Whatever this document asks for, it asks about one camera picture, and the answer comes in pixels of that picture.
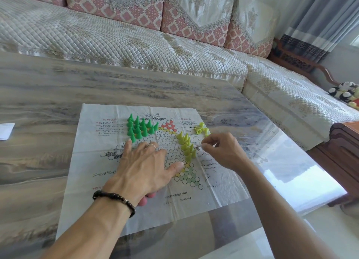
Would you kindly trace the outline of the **person's left hand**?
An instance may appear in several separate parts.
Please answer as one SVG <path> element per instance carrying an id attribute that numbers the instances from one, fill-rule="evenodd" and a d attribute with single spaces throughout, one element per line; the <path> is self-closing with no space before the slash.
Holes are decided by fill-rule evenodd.
<path id="1" fill-rule="evenodd" d="M 153 198 L 155 193 L 166 185 L 160 184 L 160 171 L 164 166 L 167 151 L 157 148 L 158 161 L 146 161 L 146 145 L 143 141 L 132 148 L 131 164 L 121 166 L 121 160 L 116 173 L 105 183 L 103 191 L 116 193 L 128 200 L 134 207 L 144 197 Z"/>

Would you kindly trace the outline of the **person's right hand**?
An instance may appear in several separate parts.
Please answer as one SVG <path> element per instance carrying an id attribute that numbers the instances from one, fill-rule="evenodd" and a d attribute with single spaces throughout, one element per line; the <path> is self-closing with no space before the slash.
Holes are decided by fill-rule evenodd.
<path id="1" fill-rule="evenodd" d="M 222 147 L 220 159 L 215 159 L 221 166 L 240 174 L 241 170 L 249 163 L 249 158 L 238 143 L 237 139 L 229 132 L 214 133 L 204 138 L 201 144 L 218 144 Z"/>

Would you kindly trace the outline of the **white paper game board sheet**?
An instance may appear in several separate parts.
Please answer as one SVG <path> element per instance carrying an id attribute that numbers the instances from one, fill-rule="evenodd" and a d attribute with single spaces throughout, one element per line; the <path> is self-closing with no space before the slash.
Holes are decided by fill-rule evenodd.
<path id="1" fill-rule="evenodd" d="M 194 127 L 203 122 L 193 108 L 146 106 L 113 106 L 83 104 L 75 136 L 73 155 L 62 204 L 56 239 L 63 234 L 92 204 L 93 193 L 100 190 L 115 174 L 129 139 L 127 119 L 159 122 L 154 135 L 137 140 L 155 141 L 167 151 L 164 166 L 183 162 L 185 167 L 161 189 L 146 206 L 136 210 L 125 225 L 121 236 L 172 223 L 203 212 L 224 207 L 248 198 L 239 177 L 220 166 L 201 147 L 205 135 L 197 135 Z M 185 162 L 176 135 L 189 133 L 196 156 Z"/>

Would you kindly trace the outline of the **person's right forearm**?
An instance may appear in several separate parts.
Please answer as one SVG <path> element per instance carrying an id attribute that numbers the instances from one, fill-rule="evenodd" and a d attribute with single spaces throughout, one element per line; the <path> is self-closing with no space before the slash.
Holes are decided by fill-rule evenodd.
<path id="1" fill-rule="evenodd" d="M 235 164 L 275 259 L 339 259 L 248 158 L 237 157 Z"/>

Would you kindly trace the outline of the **person's left forearm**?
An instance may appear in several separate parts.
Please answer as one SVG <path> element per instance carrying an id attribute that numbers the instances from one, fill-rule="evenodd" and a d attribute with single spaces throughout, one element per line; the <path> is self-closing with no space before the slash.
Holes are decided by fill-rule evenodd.
<path id="1" fill-rule="evenodd" d="M 131 213 L 119 200 L 97 198 L 40 259 L 109 259 Z"/>

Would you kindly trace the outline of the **row of yellow-green pegs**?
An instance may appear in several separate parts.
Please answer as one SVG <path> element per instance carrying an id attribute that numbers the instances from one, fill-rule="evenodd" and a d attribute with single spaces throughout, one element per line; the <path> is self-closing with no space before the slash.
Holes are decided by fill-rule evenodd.
<path id="1" fill-rule="evenodd" d="M 189 133 L 184 134 L 183 131 L 177 134 L 176 138 L 177 138 L 177 143 L 179 144 L 179 148 L 183 156 L 185 157 L 185 162 L 186 164 L 189 165 L 196 156 L 196 149 L 194 142 L 192 141 Z"/>

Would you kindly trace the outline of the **cluster of green game pegs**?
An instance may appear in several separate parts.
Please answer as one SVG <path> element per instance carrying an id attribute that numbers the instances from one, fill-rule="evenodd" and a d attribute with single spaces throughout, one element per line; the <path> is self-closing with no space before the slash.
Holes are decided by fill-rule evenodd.
<path id="1" fill-rule="evenodd" d="M 126 126 L 128 128 L 127 135 L 131 142 L 134 143 L 149 135 L 154 135 L 159 129 L 159 122 L 152 124 L 150 119 L 146 121 L 145 118 L 140 119 L 139 116 L 134 118 L 133 115 L 130 114 Z"/>

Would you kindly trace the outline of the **short quilted white sofa cover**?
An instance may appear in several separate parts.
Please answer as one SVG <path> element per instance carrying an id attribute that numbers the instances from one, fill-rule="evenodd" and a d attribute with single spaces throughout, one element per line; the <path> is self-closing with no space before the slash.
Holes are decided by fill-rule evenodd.
<path id="1" fill-rule="evenodd" d="M 305 76 L 246 53 L 242 94 L 304 151 L 329 141 L 335 123 L 359 121 L 359 111 L 330 96 Z"/>

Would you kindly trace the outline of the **white paper slip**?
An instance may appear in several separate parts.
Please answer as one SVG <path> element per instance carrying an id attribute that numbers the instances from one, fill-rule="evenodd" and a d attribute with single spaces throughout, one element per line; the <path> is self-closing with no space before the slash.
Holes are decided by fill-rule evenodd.
<path id="1" fill-rule="evenodd" d="M 10 138 L 15 125 L 15 123 L 0 124 L 0 141 L 6 141 Z"/>

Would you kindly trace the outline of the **long quilted white sofa cover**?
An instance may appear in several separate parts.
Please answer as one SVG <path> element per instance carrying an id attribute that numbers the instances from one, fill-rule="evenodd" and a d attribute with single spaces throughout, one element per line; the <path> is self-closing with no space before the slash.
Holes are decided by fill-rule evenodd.
<path id="1" fill-rule="evenodd" d="M 229 50 L 35 0 L 0 0 L 0 50 L 227 80 L 248 67 Z"/>

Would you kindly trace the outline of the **panda plush toy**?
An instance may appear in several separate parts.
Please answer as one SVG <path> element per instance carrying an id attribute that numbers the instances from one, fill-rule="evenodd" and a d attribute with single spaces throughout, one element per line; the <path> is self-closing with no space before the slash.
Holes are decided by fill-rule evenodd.
<path id="1" fill-rule="evenodd" d="M 332 87 L 328 93 L 343 102 L 353 109 L 359 111 L 359 85 L 347 81 L 340 83 L 337 87 Z"/>

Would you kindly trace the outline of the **grey striped curtain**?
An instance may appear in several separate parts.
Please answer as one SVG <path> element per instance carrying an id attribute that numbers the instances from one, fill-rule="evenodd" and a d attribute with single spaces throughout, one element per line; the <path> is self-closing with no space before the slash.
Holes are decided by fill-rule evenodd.
<path id="1" fill-rule="evenodd" d="M 359 25 L 359 0 L 308 0 L 280 39 L 282 47 L 319 63 Z"/>

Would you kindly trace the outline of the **brown wooden sofa frame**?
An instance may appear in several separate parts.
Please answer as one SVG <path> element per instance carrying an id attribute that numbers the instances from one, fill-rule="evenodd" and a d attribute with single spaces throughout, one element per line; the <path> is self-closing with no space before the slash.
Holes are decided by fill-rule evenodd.
<path id="1" fill-rule="evenodd" d="M 329 207 L 359 200 L 359 121 L 335 123 L 329 141 L 307 151 L 347 192 Z"/>

